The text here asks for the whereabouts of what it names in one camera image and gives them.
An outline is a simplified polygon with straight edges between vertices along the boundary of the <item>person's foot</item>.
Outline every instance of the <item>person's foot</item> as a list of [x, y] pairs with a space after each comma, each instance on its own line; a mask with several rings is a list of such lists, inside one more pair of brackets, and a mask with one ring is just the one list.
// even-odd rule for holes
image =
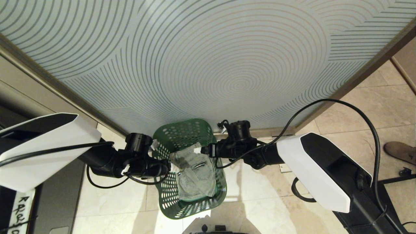
[[384, 151], [392, 157], [416, 165], [416, 147], [401, 142], [387, 142]]

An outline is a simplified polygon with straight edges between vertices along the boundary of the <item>perforated basket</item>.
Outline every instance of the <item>perforated basket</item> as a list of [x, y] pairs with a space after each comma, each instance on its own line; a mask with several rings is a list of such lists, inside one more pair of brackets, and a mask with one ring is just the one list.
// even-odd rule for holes
[[[157, 159], [169, 159], [169, 154], [185, 149], [197, 142], [202, 146], [215, 143], [210, 125], [202, 119], [191, 119], [167, 124], [158, 128], [153, 135], [160, 143], [153, 152]], [[156, 185], [159, 192], [159, 206], [163, 214], [170, 219], [182, 219], [190, 215], [219, 206], [227, 194], [227, 183], [223, 170], [215, 169], [216, 193], [192, 202], [179, 200], [175, 173], [170, 173], [161, 184]]]

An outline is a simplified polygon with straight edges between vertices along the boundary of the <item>frosted glass panel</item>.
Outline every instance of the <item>frosted glass panel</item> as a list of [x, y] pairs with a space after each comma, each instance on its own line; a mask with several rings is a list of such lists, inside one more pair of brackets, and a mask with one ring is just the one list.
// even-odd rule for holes
[[195, 117], [282, 127], [415, 16], [416, 0], [3, 0], [0, 32], [126, 131], [153, 134]]

